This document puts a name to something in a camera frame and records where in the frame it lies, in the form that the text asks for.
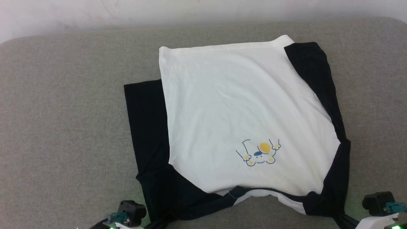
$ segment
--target t-shirt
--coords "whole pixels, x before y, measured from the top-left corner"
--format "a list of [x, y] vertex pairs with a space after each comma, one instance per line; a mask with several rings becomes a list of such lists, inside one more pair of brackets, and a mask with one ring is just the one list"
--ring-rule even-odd
[[350, 142], [316, 43], [161, 48], [160, 69], [162, 82], [125, 85], [149, 228], [268, 194], [357, 224], [344, 213]]

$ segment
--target white wall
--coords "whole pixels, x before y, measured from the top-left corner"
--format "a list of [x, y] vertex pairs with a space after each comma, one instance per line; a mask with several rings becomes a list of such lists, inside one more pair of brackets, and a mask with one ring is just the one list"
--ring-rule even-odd
[[0, 43], [67, 31], [358, 16], [407, 22], [407, 0], [0, 0]]

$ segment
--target black fabric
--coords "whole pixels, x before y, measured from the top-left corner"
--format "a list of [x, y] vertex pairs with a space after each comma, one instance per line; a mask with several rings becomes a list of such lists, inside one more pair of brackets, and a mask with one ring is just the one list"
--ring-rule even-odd
[[325, 108], [341, 142], [324, 179], [321, 194], [309, 193], [303, 202], [307, 215], [330, 216], [341, 229], [353, 229], [358, 221], [345, 215], [349, 183], [350, 141], [339, 110], [336, 89], [324, 51], [315, 42], [294, 43], [284, 48], [299, 76], [310, 86]]
[[203, 192], [168, 164], [167, 114], [161, 80], [125, 85], [124, 90], [139, 172], [136, 178], [143, 188], [150, 220], [160, 220], [152, 228], [161, 228], [175, 219], [201, 217], [205, 214], [197, 212], [197, 206], [220, 199], [222, 206], [217, 209], [232, 206], [234, 199], [225, 201], [220, 195]]
[[[326, 55], [314, 42], [295, 43], [285, 47], [285, 51], [299, 76], [331, 117], [341, 144], [321, 194], [310, 192], [306, 196], [294, 196], [272, 188], [267, 190], [302, 202], [307, 215], [332, 217], [341, 229], [354, 229], [358, 222], [344, 213], [350, 141], [345, 136]], [[168, 164], [169, 140], [161, 80], [125, 85], [125, 96], [139, 171], [137, 179], [152, 221], [148, 229], [163, 229], [174, 220], [192, 220], [214, 213], [232, 206], [248, 191], [258, 189], [236, 186], [225, 196], [203, 192]]]

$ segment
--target cable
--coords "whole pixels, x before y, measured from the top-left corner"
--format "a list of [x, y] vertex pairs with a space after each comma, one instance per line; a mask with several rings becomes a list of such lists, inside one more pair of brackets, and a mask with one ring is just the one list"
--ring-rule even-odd
[[92, 226], [91, 228], [89, 228], [89, 229], [96, 229], [97, 226], [101, 225], [102, 223], [104, 223], [104, 222], [106, 222], [106, 221], [107, 221], [107, 218], [104, 219], [104, 220], [101, 220], [101, 221], [98, 222], [98, 223], [96, 223], [95, 225], [93, 225], [93, 226]]

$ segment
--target yellow circle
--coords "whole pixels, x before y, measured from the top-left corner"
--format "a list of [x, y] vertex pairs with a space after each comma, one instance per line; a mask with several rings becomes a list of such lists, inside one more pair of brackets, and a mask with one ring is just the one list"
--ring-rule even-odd
[[265, 154], [270, 153], [270, 150], [271, 150], [270, 145], [265, 142], [261, 143], [259, 148]]

